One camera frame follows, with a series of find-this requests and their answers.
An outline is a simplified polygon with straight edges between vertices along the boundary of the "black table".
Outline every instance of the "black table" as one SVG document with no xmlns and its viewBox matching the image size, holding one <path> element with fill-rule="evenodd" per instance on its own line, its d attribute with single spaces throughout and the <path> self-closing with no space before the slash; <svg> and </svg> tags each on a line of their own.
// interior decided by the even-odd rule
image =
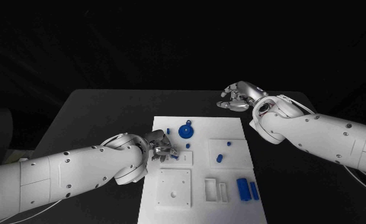
<svg viewBox="0 0 366 224">
<path fill-rule="evenodd" d="M 274 92 L 313 105 L 300 92 Z M 92 146 L 128 132 L 151 131 L 154 116 L 239 117 L 268 223 L 366 223 L 366 189 L 344 168 L 284 140 L 267 142 L 249 127 L 252 110 L 216 107 L 220 91 L 76 90 L 59 111 L 33 158 Z M 24 223 L 137 223 L 143 181 L 105 186 L 60 201 Z M 16 215 L 17 221 L 46 207 Z"/>
</svg>

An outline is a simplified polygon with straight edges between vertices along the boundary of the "robotic hand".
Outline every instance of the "robotic hand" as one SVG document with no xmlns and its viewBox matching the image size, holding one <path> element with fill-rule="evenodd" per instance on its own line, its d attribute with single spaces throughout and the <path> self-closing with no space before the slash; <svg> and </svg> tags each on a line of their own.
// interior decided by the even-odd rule
<svg viewBox="0 0 366 224">
<path fill-rule="evenodd" d="M 230 102 L 218 106 L 233 111 L 254 107 L 251 127 L 271 143 L 287 138 L 307 153 L 347 167 L 366 171 L 366 125 L 323 114 L 314 114 L 284 95 L 269 96 L 245 81 L 232 84 L 220 94 L 230 93 Z M 294 106 L 297 103 L 308 112 Z"/>
<path fill-rule="evenodd" d="M 111 178 L 118 185 L 137 182 L 147 175 L 148 150 L 160 162 L 177 156 L 161 130 L 144 137 L 118 134 L 99 146 L 1 165 L 0 220 L 101 187 Z"/>
</svg>

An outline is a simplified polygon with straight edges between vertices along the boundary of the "blue disc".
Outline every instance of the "blue disc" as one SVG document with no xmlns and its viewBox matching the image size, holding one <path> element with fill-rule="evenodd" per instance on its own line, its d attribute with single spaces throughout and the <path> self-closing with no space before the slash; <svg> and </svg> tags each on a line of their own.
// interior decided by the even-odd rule
<svg viewBox="0 0 366 224">
<path fill-rule="evenodd" d="M 193 128 L 190 126 L 190 120 L 187 120 L 187 124 L 182 125 L 182 127 L 179 128 L 179 136 L 182 138 L 190 138 L 193 135 Z"/>
</svg>

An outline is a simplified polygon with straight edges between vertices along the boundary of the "dark curtain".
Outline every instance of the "dark curtain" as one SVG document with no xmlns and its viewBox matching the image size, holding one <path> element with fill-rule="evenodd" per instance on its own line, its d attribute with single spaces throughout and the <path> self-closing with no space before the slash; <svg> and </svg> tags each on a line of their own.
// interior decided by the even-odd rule
<svg viewBox="0 0 366 224">
<path fill-rule="evenodd" d="M 84 88 L 222 90 L 245 80 L 301 91 L 337 115 L 366 87 L 362 1 L 1 0 L 14 146 L 36 147 Z"/>
</svg>

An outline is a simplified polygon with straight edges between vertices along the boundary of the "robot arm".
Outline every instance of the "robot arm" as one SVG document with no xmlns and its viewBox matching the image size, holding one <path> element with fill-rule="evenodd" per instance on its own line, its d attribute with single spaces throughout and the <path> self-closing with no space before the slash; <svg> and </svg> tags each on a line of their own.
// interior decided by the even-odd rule
<svg viewBox="0 0 366 224">
<path fill-rule="evenodd" d="M 287 138 L 292 145 L 323 159 L 366 171 L 366 125 L 323 114 L 304 115 L 291 100 L 268 94 L 248 82 L 232 84 L 230 102 L 218 106 L 235 111 L 254 106 L 251 127 L 271 143 Z"/>
<path fill-rule="evenodd" d="M 148 150 L 164 161 L 177 152 L 161 130 L 118 134 L 99 146 L 79 148 L 0 166 L 0 219 L 107 184 L 137 182 L 147 175 Z"/>
</svg>

